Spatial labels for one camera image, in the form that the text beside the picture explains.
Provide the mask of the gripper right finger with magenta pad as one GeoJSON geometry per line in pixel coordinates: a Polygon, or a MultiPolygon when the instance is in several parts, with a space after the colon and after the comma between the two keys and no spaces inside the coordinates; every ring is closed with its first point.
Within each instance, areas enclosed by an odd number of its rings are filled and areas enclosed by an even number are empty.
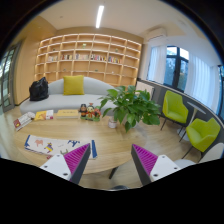
{"type": "Polygon", "coordinates": [[[136,144],[132,145],[131,155],[143,186],[180,170],[166,155],[157,156],[136,144]]]}

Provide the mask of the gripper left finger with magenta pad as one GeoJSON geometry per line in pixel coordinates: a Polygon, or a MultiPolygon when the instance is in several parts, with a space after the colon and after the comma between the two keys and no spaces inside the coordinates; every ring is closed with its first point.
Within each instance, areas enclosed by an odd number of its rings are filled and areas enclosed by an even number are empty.
{"type": "Polygon", "coordinates": [[[90,156],[90,144],[62,155],[56,154],[41,166],[41,169],[78,184],[90,156]]]}

